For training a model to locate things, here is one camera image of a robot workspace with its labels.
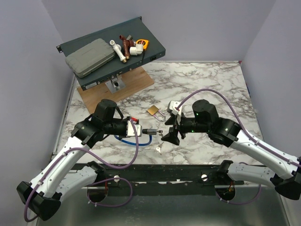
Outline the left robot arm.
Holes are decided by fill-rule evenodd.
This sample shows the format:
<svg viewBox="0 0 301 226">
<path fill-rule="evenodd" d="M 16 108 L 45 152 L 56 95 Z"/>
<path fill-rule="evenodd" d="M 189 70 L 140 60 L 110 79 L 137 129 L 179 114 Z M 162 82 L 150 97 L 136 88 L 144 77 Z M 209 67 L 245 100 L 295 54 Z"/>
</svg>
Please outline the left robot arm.
<svg viewBox="0 0 301 226">
<path fill-rule="evenodd" d="M 69 175 L 69 171 L 85 154 L 115 170 L 128 168 L 136 160 L 137 152 L 128 164 L 116 166 L 97 156 L 91 149 L 110 135 L 134 137 L 138 141 L 141 133 L 139 121 L 131 116 L 125 118 L 114 101 L 101 100 L 94 113 L 75 125 L 61 151 L 44 170 L 30 182 L 22 181 L 17 186 L 19 197 L 25 204 L 24 220 L 29 223 L 37 218 L 50 219 L 64 199 L 84 186 L 99 186 L 109 181 L 127 182 L 127 179 L 119 176 L 106 178 L 104 168 L 96 162 L 88 163 L 75 174 Z"/>
</svg>

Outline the metal shelf stand bracket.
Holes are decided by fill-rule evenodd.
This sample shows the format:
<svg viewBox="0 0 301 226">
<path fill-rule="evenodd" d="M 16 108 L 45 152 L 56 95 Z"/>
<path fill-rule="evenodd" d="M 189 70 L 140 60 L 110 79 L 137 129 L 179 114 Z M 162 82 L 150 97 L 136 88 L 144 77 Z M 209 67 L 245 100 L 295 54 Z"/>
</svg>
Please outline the metal shelf stand bracket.
<svg viewBox="0 0 301 226">
<path fill-rule="evenodd" d="M 111 93 L 116 93 L 119 90 L 123 89 L 126 87 L 125 83 L 122 81 L 122 79 L 111 79 L 107 82 L 105 82 L 105 85 L 109 89 Z"/>
</svg>

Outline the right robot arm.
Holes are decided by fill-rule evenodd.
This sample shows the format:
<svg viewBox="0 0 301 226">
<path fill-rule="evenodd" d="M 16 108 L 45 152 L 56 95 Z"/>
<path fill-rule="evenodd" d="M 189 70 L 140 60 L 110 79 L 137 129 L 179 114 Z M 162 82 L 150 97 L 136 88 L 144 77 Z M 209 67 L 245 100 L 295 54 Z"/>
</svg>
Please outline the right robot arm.
<svg viewBox="0 0 301 226">
<path fill-rule="evenodd" d="M 162 141 L 179 145 L 187 133 L 206 133 L 217 144 L 241 151 L 262 163 L 262 166 L 223 161 L 216 173 L 223 185 L 230 181 L 248 181 L 273 187 L 291 200 L 301 197 L 301 160 L 263 142 L 237 122 L 220 117 L 215 105 L 201 99 L 193 103 L 194 117 L 186 117 L 177 101 L 167 107 L 170 118 L 165 122 L 169 132 Z"/>
</svg>

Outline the brown pipe valve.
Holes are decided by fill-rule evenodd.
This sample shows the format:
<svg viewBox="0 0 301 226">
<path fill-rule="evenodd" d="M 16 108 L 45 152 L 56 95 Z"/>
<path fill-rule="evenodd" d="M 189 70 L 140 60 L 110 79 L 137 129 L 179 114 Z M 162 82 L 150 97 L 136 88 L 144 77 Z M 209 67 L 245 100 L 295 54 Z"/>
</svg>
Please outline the brown pipe valve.
<svg viewBox="0 0 301 226">
<path fill-rule="evenodd" d="M 125 57 L 126 57 L 126 59 L 129 59 L 130 58 L 129 48 L 130 47 L 134 47 L 135 46 L 135 42 L 132 41 L 132 40 L 128 40 L 123 35 L 120 35 L 119 39 L 122 40 Z"/>
</svg>

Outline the dark teal rack shelf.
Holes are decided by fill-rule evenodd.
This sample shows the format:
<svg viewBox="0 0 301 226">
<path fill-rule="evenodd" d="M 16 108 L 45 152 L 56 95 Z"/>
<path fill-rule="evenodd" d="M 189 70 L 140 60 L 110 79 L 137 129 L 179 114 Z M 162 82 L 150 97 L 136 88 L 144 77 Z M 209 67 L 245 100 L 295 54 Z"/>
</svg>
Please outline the dark teal rack shelf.
<svg viewBox="0 0 301 226">
<path fill-rule="evenodd" d="M 57 50 L 83 90 L 159 59 L 166 49 L 140 17 L 60 44 Z"/>
</svg>

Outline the blue cable lock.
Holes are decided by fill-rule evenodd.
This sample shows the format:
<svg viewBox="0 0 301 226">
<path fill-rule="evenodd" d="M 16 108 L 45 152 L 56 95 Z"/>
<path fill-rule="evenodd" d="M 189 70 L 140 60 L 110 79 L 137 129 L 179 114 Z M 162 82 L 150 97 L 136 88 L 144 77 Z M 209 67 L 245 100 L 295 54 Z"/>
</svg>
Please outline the blue cable lock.
<svg viewBox="0 0 301 226">
<path fill-rule="evenodd" d="M 148 146 L 152 143 L 152 136 L 157 135 L 157 134 L 161 134 L 163 131 L 162 130 L 156 130 L 156 129 L 142 129 L 142 133 L 146 134 L 149 136 L 149 141 L 147 143 L 139 143 L 139 146 Z M 123 139 L 118 139 L 118 137 L 115 135 L 114 136 L 118 141 L 128 144 L 128 145 L 136 145 L 136 143 L 130 142 L 130 141 L 126 141 Z"/>
</svg>

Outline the brass padlock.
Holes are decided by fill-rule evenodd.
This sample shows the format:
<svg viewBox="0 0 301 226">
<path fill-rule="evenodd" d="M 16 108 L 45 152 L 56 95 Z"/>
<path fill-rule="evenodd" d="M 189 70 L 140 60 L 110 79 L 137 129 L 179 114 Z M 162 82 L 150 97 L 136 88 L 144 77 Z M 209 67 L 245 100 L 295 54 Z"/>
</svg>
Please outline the brass padlock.
<svg viewBox="0 0 301 226">
<path fill-rule="evenodd" d="M 160 122 L 166 120 L 166 116 L 155 105 L 151 106 L 147 112 Z"/>
</svg>

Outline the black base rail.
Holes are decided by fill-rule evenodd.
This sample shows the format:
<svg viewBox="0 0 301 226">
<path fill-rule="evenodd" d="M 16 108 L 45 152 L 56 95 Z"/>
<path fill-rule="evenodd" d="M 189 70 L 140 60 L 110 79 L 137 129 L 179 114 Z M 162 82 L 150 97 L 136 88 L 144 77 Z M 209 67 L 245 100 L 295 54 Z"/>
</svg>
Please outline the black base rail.
<svg viewBox="0 0 301 226">
<path fill-rule="evenodd" d="M 91 161 L 77 163 L 72 167 L 79 171 L 89 166 L 97 172 L 96 181 L 119 176 L 120 182 L 109 181 L 92 186 L 90 191 L 100 193 L 107 190 L 108 196 L 168 196 L 168 195 L 215 195 L 215 188 L 242 185 L 223 174 L 219 165 L 159 165 L 133 164 L 126 169 L 112 169 Z"/>
</svg>

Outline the white pvc pipe fitting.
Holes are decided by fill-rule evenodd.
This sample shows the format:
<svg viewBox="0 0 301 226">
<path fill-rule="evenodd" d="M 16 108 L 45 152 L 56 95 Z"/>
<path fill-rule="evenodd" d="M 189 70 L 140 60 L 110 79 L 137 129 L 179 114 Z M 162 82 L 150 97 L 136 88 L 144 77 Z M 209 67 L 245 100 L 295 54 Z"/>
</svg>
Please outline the white pvc pipe fitting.
<svg viewBox="0 0 301 226">
<path fill-rule="evenodd" d="M 126 57 L 123 55 L 122 51 L 121 51 L 121 46 L 119 44 L 116 44 L 116 42 L 114 40 L 110 40 L 110 45 L 112 46 L 113 50 L 116 52 L 116 54 L 118 55 L 120 61 L 122 63 L 126 63 L 127 59 Z"/>
</svg>

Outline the silver keys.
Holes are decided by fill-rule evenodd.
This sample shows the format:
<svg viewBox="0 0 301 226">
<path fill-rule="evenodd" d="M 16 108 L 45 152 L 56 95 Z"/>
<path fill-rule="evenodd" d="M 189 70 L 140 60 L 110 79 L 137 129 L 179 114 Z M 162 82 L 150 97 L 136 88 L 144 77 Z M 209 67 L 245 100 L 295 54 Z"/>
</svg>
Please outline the silver keys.
<svg viewBox="0 0 301 226">
<path fill-rule="evenodd" d="M 163 143 L 164 143 L 164 142 L 160 143 L 160 144 L 156 147 L 156 151 L 157 151 L 160 155 L 162 154 L 161 149 L 162 149 Z"/>
</svg>

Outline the white pvc elbow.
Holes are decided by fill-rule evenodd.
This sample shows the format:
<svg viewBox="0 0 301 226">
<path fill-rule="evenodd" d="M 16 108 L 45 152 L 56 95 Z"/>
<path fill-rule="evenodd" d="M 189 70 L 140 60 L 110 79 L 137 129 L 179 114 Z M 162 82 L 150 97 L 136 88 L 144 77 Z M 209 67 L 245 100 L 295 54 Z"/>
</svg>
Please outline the white pvc elbow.
<svg viewBox="0 0 301 226">
<path fill-rule="evenodd" d="M 131 56 L 137 56 L 143 53 L 143 44 L 136 44 L 134 47 L 130 47 L 129 53 Z"/>
</svg>

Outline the grey plastic tool case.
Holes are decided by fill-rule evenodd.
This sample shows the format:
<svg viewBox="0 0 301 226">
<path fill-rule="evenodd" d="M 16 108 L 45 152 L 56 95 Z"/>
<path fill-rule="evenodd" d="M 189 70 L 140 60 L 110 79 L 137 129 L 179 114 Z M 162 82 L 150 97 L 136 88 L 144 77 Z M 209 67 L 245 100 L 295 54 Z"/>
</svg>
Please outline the grey plastic tool case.
<svg viewBox="0 0 301 226">
<path fill-rule="evenodd" d="M 96 39 L 68 55 L 65 62 L 76 76 L 84 78 L 114 57 L 113 48 L 103 39 Z"/>
</svg>

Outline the yellow tape measure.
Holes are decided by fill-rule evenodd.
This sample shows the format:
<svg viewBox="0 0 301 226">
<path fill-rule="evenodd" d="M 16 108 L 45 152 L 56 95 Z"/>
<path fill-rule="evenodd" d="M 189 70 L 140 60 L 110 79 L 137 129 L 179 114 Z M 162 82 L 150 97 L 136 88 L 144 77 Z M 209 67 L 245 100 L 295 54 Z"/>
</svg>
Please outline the yellow tape measure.
<svg viewBox="0 0 301 226">
<path fill-rule="evenodd" d="M 143 50 L 145 51 L 148 48 L 150 41 L 146 39 L 138 39 L 136 41 L 136 44 L 142 44 L 143 45 Z"/>
</svg>

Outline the wooden board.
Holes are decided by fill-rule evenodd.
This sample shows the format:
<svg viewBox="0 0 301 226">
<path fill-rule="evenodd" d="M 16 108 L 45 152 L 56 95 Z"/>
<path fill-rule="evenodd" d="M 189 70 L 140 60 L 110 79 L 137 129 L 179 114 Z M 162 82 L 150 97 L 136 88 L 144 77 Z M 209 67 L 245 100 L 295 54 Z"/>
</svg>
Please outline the wooden board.
<svg viewBox="0 0 301 226">
<path fill-rule="evenodd" d="M 97 104 L 102 99 L 110 99 L 114 102 L 118 102 L 154 84 L 154 80 L 142 67 L 138 67 L 119 76 L 116 82 L 119 86 L 115 88 L 111 80 L 85 91 L 81 87 L 77 88 L 89 113 L 95 111 Z"/>
</svg>

